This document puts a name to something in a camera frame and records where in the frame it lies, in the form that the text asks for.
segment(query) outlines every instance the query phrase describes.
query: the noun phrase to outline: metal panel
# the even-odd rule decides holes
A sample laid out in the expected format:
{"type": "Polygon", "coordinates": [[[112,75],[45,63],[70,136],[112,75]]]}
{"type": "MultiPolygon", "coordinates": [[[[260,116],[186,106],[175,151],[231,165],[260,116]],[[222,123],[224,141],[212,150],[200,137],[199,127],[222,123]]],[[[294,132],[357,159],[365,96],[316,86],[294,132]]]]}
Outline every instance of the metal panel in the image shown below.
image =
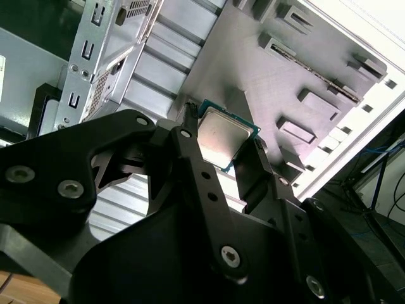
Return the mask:
{"type": "Polygon", "coordinates": [[[185,68],[191,68],[195,58],[183,52],[181,49],[169,44],[162,38],[151,34],[146,42],[146,46],[162,54],[170,60],[182,65],[185,68]]]}
{"type": "Polygon", "coordinates": [[[110,73],[140,42],[140,31],[148,17],[145,10],[131,18],[131,22],[116,24],[124,1],[87,0],[79,23],[69,69],[56,115],[54,130],[68,127],[91,117],[103,104],[115,84],[123,81],[125,88],[130,73],[117,73],[111,84],[101,82],[112,78],[110,73]]]}
{"type": "Polygon", "coordinates": [[[125,98],[131,103],[139,105],[161,117],[166,117],[173,99],[160,94],[136,80],[131,80],[125,98]]]}
{"type": "Polygon", "coordinates": [[[186,78],[186,74],[146,53],[140,56],[135,74],[174,94],[179,92],[186,78]]]}
{"type": "MultiPolygon", "coordinates": [[[[319,16],[307,11],[297,1],[283,0],[277,3],[275,11],[261,24],[237,9],[233,1],[229,1],[182,86],[182,93],[199,101],[208,99],[221,106],[226,105],[232,89],[246,92],[254,123],[261,127],[260,136],[265,140],[268,158],[274,164],[282,162],[279,146],[294,150],[301,158],[307,157],[353,105],[343,103],[328,92],[321,78],[294,60],[279,60],[269,56],[258,46],[262,33],[269,33],[293,50],[297,54],[296,59],[318,74],[326,75],[331,80],[344,80],[360,95],[373,84],[359,79],[356,72],[347,68],[347,61],[351,60],[353,53],[359,53],[377,62],[370,52],[319,16]],[[276,10],[281,4],[294,4],[307,13],[313,25],[310,35],[299,34],[280,21],[276,10]],[[297,100],[297,95],[303,89],[315,92],[320,98],[335,105],[342,114],[333,122],[326,122],[322,116],[297,100]],[[316,138],[306,144],[279,132],[275,122],[280,117],[286,117],[303,129],[310,130],[316,138]]],[[[169,118],[176,117],[181,110],[181,102],[177,98],[169,118]]]]}
{"type": "Polygon", "coordinates": [[[121,81],[117,82],[110,97],[110,99],[118,104],[122,102],[125,92],[128,89],[132,74],[134,74],[135,67],[138,64],[140,54],[142,53],[144,46],[145,44],[142,43],[141,45],[135,47],[135,49],[128,55],[122,66],[121,81]]]}
{"type": "Polygon", "coordinates": [[[219,8],[223,8],[226,1],[227,0],[209,0],[209,2],[211,2],[212,4],[215,4],[219,8]]]}
{"type": "Polygon", "coordinates": [[[147,199],[138,195],[137,193],[130,193],[129,191],[121,191],[118,188],[108,188],[99,194],[99,197],[116,203],[120,208],[126,209],[130,212],[135,212],[139,215],[147,213],[147,199]]]}
{"type": "Polygon", "coordinates": [[[0,125],[26,134],[35,90],[57,86],[65,60],[0,28],[0,55],[6,58],[0,125]]]}
{"type": "Polygon", "coordinates": [[[104,241],[105,239],[109,238],[110,236],[114,235],[113,233],[106,232],[104,230],[101,230],[100,228],[97,228],[95,226],[90,226],[90,231],[91,234],[98,240],[104,241]]]}
{"type": "Polygon", "coordinates": [[[193,43],[159,22],[155,23],[152,33],[193,57],[197,57],[201,50],[201,46],[193,43]]]}
{"type": "Polygon", "coordinates": [[[89,224],[109,231],[111,233],[117,233],[128,227],[128,225],[111,220],[103,215],[92,212],[89,216],[89,224]]]}
{"type": "MultiPolygon", "coordinates": [[[[115,193],[110,193],[110,198],[114,199],[115,193]]],[[[99,198],[94,207],[94,211],[105,215],[111,219],[115,219],[117,222],[123,224],[132,225],[133,223],[138,222],[144,218],[144,215],[137,214],[126,210],[116,204],[114,201],[106,201],[105,199],[99,198]]]]}
{"type": "Polygon", "coordinates": [[[203,40],[207,39],[217,18],[191,0],[166,0],[160,14],[203,40]]]}
{"type": "Polygon", "coordinates": [[[123,111],[126,109],[140,111],[142,114],[149,117],[153,121],[154,124],[156,124],[159,119],[163,118],[163,117],[159,117],[159,116],[155,115],[154,113],[151,113],[150,111],[147,111],[145,108],[141,108],[140,106],[137,106],[136,104],[122,103],[121,106],[117,109],[117,111],[123,111]]]}
{"type": "Polygon", "coordinates": [[[136,193],[137,195],[145,198],[145,200],[147,200],[149,197],[147,177],[143,177],[138,174],[133,174],[133,176],[127,182],[119,184],[116,187],[128,192],[136,193]]]}

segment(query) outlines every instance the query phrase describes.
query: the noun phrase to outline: black plastic part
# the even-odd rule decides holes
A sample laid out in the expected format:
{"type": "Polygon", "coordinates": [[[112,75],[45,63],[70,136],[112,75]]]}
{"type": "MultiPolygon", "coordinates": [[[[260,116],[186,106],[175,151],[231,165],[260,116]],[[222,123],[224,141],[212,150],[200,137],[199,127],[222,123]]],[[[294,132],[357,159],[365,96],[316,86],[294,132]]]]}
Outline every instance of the black plastic part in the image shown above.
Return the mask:
{"type": "Polygon", "coordinates": [[[375,186],[373,200],[371,201],[370,210],[375,210],[375,206],[377,205],[378,195],[380,194],[380,189],[382,185],[382,180],[384,178],[385,168],[387,168],[388,159],[390,155],[387,153],[382,160],[380,174],[378,175],[377,185],[375,186]]]}
{"type": "Polygon", "coordinates": [[[294,287],[281,235],[246,215],[231,216],[251,260],[244,284],[230,284],[204,262],[192,219],[173,202],[93,248],[73,273],[68,302],[284,303],[289,294],[293,303],[307,303],[289,293],[294,287]]]}
{"type": "Polygon", "coordinates": [[[198,106],[195,103],[186,102],[184,104],[183,126],[194,136],[198,136],[198,106]]]}
{"type": "Polygon", "coordinates": [[[12,144],[19,143],[20,141],[25,140],[24,135],[1,127],[0,127],[0,138],[12,144]]]}
{"type": "Polygon", "coordinates": [[[265,152],[257,141],[248,141],[234,160],[239,195],[246,201],[246,214],[269,222],[283,232],[292,264],[296,289],[302,298],[311,298],[307,276],[316,277],[329,294],[317,245],[313,239],[306,212],[292,192],[291,185],[274,174],[265,152]]]}
{"type": "Polygon", "coordinates": [[[405,303],[367,254],[319,201],[306,199],[301,206],[308,214],[315,240],[320,244],[328,286],[336,300],[345,298],[352,304],[405,303]]]}
{"type": "Polygon", "coordinates": [[[37,137],[41,130],[42,120],[46,109],[47,102],[50,99],[59,101],[62,91],[50,84],[42,84],[35,92],[34,104],[28,125],[27,139],[37,137]]]}
{"type": "Polygon", "coordinates": [[[125,59],[126,59],[126,58],[122,59],[120,62],[118,62],[118,63],[111,69],[111,74],[112,74],[112,75],[117,74],[117,73],[122,69],[122,66],[124,65],[125,59]]]}
{"type": "Polygon", "coordinates": [[[120,8],[116,16],[115,24],[122,26],[127,18],[127,10],[125,8],[120,8]]]}
{"type": "Polygon", "coordinates": [[[0,163],[0,221],[50,233],[80,227],[96,202],[96,193],[129,177],[121,172],[117,176],[111,161],[114,151],[134,140],[147,141],[154,130],[146,116],[127,110],[0,149],[0,157],[7,160],[0,163]],[[137,123],[138,117],[148,124],[137,123]],[[35,178],[23,184],[8,181],[7,169],[17,165],[31,168],[35,178]],[[79,181],[83,195],[60,196],[58,185],[65,180],[79,181]]]}
{"type": "MultiPolygon", "coordinates": [[[[360,210],[367,211],[365,204],[351,186],[344,184],[342,185],[342,187],[349,193],[350,197],[353,198],[353,202],[359,207],[360,210]]],[[[373,211],[364,212],[363,217],[370,225],[373,233],[375,233],[375,235],[379,238],[379,240],[381,240],[384,246],[387,247],[396,264],[398,264],[402,272],[405,273],[405,257],[402,255],[401,251],[397,248],[388,234],[384,231],[384,229],[382,229],[381,225],[375,219],[373,211]]]]}

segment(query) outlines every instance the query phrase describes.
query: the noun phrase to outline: slot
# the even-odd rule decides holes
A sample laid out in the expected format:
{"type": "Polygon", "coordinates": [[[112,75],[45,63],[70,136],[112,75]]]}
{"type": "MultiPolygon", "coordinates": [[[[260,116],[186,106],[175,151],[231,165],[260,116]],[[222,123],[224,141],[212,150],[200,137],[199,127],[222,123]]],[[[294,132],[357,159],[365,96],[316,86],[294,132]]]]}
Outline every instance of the slot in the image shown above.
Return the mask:
{"type": "Polygon", "coordinates": [[[90,60],[91,54],[93,53],[93,49],[94,49],[94,43],[90,44],[90,46],[89,46],[89,41],[86,40],[83,45],[82,57],[86,60],[90,60]]]}
{"type": "Polygon", "coordinates": [[[69,106],[76,109],[78,102],[80,100],[80,95],[75,95],[74,92],[70,93],[70,97],[69,97],[69,106]]]}
{"type": "Polygon", "coordinates": [[[152,10],[152,5],[150,4],[148,7],[147,7],[147,9],[146,9],[146,12],[145,12],[145,16],[149,16],[149,14],[150,14],[150,12],[151,12],[151,10],[152,10]]]}
{"type": "Polygon", "coordinates": [[[312,24],[307,22],[303,17],[301,17],[295,13],[291,14],[291,19],[293,19],[294,21],[298,22],[301,25],[309,25],[310,27],[312,26],[312,24]]]}
{"type": "Polygon", "coordinates": [[[340,128],[343,132],[345,132],[347,135],[349,135],[351,132],[352,132],[352,130],[350,129],[350,128],[348,128],[348,127],[343,127],[343,128],[340,128]]]}
{"type": "Polygon", "coordinates": [[[305,169],[308,170],[308,171],[311,171],[311,172],[313,172],[315,170],[315,168],[310,166],[310,165],[306,165],[305,169]]]}
{"type": "Polygon", "coordinates": [[[390,89],[394,89],[394,88],[397,86],[397,84],[395,83],[395,81],[390,80],[390,79],[385,83],[385,85],[386,85],[387,87],[389,87],[390,89]]]}
{"type": "Polygon", "coordinates": [[[363,110],[366,111],[367,113],[370,113],[371,111],[373,111],[373,107],[369,106],[368,104],[365,104],[363,106],[363,110]]]}
{"type": "Polygon", "coordinates": [[[316,139],[314,134],[292,123],[284,117],[277,122],[277,127],[280,131],[295,137],[306,144],[311,144],[316,139]]]}
{"type": "Polygon", "coordinates": [[[91,23],[99,27],[103,20],[105,10],[106,8],[104,6],[101,6],[98,3],[96,3],[96,6],[94,7],[93,11],[93,16],[91,18],[91,23]]]}
{"type": "Polygon", "coordinates": [[[122,59],[120,62],[118,62],[118,63],[111,69],[111,74],[112,74],[112,75],[117,74],[117,73],[122,69],[122,66],[124,65],[124,62],[125,62],[125,58],[122,59]]]}
{"type": "Polygon", "coordinates": [[[326,153],[328,153],[328,154],[330,154],[330,153],[332,153],[332,149],[330,149],[330,148],[328,148],[328,147],[323,147],[323,148],[321,148],[323,151],[325,151],[326,153]]]}
{"type": "Polygon", "coordinates": [[[370,74],[372,74],[372,76],[374,76],[377,79],[381,79],[383,78],[383,74],[379,73],[378,71],[374,70],[372,67],[368,66],[368,65],[363,65],[363,68],[369,72],[370,74]]]}

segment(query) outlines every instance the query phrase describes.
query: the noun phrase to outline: cable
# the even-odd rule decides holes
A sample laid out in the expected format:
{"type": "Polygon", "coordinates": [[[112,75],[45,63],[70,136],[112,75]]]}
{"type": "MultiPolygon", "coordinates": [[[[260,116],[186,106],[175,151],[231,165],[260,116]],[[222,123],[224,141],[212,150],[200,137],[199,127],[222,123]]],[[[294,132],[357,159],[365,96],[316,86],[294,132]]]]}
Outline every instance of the cable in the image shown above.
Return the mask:
{"type": "Polygon", "coordinates": [[[354,166],[353,166],[352,170],[351,170],[351,171],[349,172],[349,174],[347,174],[346,177],[344,178],[344,180],[343,180],[344,182],[347,181],[347,179],[350,177],[350,175],[354,172],[354,169],[357,168],[357,166],[358,166],[358,164],[359,164],[359,162],[360,162],[360,159],[361,159],[362,155],[363,155],[363,154],[360,154],[360,155],[359,155],[358,159],[357,159],[356,162],[354,163],[354,166]]]}
{"type": "Polygon", "coordinates": [[[9,274],[8,277],[7,277],[7,279],[6,279],[6,280],[4,281],[4,283],[0,286],[0,293],[2,293],[2,292],[6,289],[8,283],[10,283],[10,281],[11,281],[12,278],[13,278],[13,274],[9,274]]]}
{"type": "Polygon", "coordinates": [[[393,211],[393,209],[394,209],[395,206],[396,206],[397,208],[399,208],[399,207],[398,207],[398,201],[399,201],[401,198],[403,198],[404,196],[405,196],[405,193],[402,194],[400,197],[398,197],[397,200],[394,201],[394,204],[392,205],[390,211],[389,211],[388,214],[387,214],[387,223],[388,223],[388,225],[390,226],[390,228],[391,228],[393,231],[395,231],[396,233],[398,233],[398,234],[399,234],[400,236],[402,236],[403,238],[405,238],[405,234],[399,232],[397,229],[395,229],[394,227],[391,226],[391,223],[390,223],[390,222],[391,222],[390,214],[391,214],[391,212],[393,211]]]}
{"type": "Polygon", "coordinates": [[[369,230],[369,231],[362,232],[362,233],[355,233],[355,234],[351,234],[350,236],[362,236],[362,235],[370,233],[370,232],[372,232],[372,231],[369,230]]]}
{"type": "Polygon", "coordinates": [[[397,204],[397,202],[404,196],[404,195],[401,195],[401,196],[397,199],[397,190],[398,190],[399,184],[401,183],[401,181],[402,181],[402,179],[403,179],[404,177],[405,177],[405,172],[401,175],[401,177],[400,177],[399,180],[397,181],[397,184],[396,184],[395,189],[394,189],[393,198],[394,198],[394,206],[396,206],[398,209],[400,209],[400,211],[404,211],[404,212],[405,212],[405,209],[402,209],[402,208],[401,208],[400,206],[398,206],[398,204],[397,204]]]}
{"type": "Polygon", "coordinates": [[[398,145],[396,145],[395,147],[393,147],[391,150],[388,150],[388,151],[380,151],[381,148],[386,148],[386,147],[380,147],[377,149],[366,148],[365,151],[372,152],[372,153],[378,153],[378,154],[394,153],[403,147],[404,147],[403,142],[400,142],[398,145]]]}

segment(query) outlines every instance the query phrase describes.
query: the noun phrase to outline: screw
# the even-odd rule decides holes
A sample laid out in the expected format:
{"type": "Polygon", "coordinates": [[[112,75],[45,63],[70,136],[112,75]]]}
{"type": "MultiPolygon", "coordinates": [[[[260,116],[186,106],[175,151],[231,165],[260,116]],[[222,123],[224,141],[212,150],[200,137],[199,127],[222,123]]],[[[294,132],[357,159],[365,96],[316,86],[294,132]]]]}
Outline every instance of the screw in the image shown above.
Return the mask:
{"type": "Polygon", "coordinates": [[[289,182],[287,179],[285,179],[284,177],[279,177],[278,180],[285,186],[289,185],[289,182]]]}
{"type": "Polygon", "coordinates": [[[187,138],[190,138],[190,137],[191,137],[191,134],[188,133],[186,130],[181,130],[180,133],[181,133],[181,135],[183,135],[184,137],[187,137],[187,138]]]}
{"type": "Polygon", "coordinates": [[[317,279],[309,275],[306,277],[306,284],[309,290],[311,290],[318,299],[325,299],[325,290],[323,290],[321,283],[319,283],[317,279]]]}
{"type": "Polygon", "coordinates": [[[222,259],[231,268],[237,268],[240,265],[239,254],[230,246],[224,246],[221,249],[222,259]]]}
{"type": "Polygon", "coordinates": [[[79,198],[84,193],[84,188],[81,183],[76,180],[64,180],[58,186],[58,192],[64,198],[79,198]]]}
{"type": "Polygon", "coordinates": [[[316,209],[318,209],[319,211],[323,211],[323,207],[321,206],[321,204],[318,201],[313,201],[313,204],[316,209]]]}
{"type": "Polygon", "coordinates": [[[147,125],[147,120],[143,119],[142,117],[137,118],[137,123],[141,125],[147,125]]]}
{"type": "Polygon", "coordinates": [[[6,171],[6,179],[9,182],[16,184],[24,184],[32,181],[35,177],[35,172],[26,166],[14,166],[10,167],[6,171]]]}

